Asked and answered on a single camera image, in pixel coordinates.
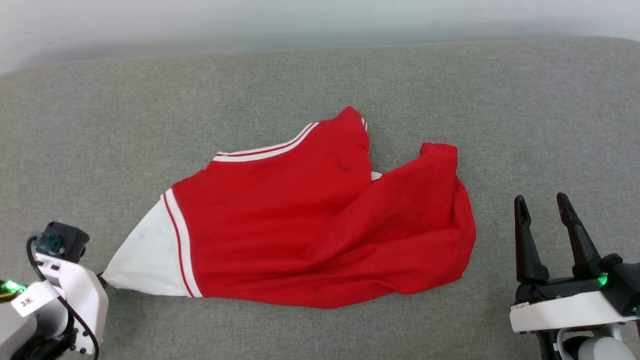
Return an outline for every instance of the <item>gray couch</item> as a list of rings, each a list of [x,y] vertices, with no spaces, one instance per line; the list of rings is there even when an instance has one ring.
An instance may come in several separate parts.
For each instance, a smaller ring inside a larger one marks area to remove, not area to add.
[[[422,142],[460,150],[477,222],[462,280],[334,310],[110,289],[103,359],[539,359],[511,332],[513,198],[525,195],[552,277],[573,259],[566,192],[602,254],[640,261],[640,44],[613,38],[99,60],[0,77],[0,278],[51,220],[91,237],[99,272],[174,182],[216,151],[292,138],[346,105],[374,169]],[[625,337],[636,356],[634,326]],[[69,359],[88,359],[79,354]]]

